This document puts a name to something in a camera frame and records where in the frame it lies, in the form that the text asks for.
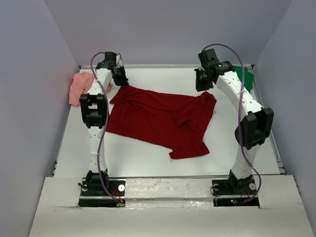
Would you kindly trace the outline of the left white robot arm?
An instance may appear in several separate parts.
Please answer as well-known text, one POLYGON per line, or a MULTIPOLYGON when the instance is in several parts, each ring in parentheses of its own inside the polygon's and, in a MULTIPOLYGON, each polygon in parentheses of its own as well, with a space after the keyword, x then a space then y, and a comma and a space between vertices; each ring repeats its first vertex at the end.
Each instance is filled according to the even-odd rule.
POLYGON ((118 86, 129 83, 120 53, 98 52, 90 60, 90 68, 94 81, 91 88, 79 98, 82 121, 87 127, 90 143, 90 165, 81 188, 115 199, 109 192, 110 183, 104 156, 104 135, 109 120, 106 89, 112 80, 118 86))

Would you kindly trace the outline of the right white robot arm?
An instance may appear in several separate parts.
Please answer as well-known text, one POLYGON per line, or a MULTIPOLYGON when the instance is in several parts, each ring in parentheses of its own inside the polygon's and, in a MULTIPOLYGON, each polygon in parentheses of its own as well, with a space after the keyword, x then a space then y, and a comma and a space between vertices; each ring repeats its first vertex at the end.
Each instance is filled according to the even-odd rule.
POLYGON ((217 86, 228 97, 238 112, 235 138, 238 151, 228 179, 213 180, 211 191, 215 197, 228 195, 256 195, 260 185, 253 179, 254 161, 260 147, 270 136, 274 112, 264 108, 245 88, 245 73, 241 77, 229 61, 221 62, 214 45, 206 46, 198 54, 200 67, 195 69, 196 91, 217 86))

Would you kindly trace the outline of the dark red t shirt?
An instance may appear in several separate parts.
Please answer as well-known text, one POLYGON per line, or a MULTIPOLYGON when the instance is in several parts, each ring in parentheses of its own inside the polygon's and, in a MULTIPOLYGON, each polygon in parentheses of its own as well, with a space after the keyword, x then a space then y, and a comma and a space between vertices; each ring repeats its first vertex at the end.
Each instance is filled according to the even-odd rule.
POLYGON ((108 132, 169 148, 171 159, 209 154, 203 137, 217 103, 212 94, 188 96, 122 86, 110 103, 108 132))

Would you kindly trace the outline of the pink t shirt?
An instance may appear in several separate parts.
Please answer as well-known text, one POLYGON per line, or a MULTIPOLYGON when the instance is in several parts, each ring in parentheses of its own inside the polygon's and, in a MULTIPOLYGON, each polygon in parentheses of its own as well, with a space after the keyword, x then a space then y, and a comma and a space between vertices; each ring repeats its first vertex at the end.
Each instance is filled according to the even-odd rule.
POLYGON ((102 95, 106 101, 106 92, 112 88, 112 79, 113 75, 109 70, 74 74, 69 90, 69 104, 80 106, 80 97, 85 94, 89 97, 102 95))

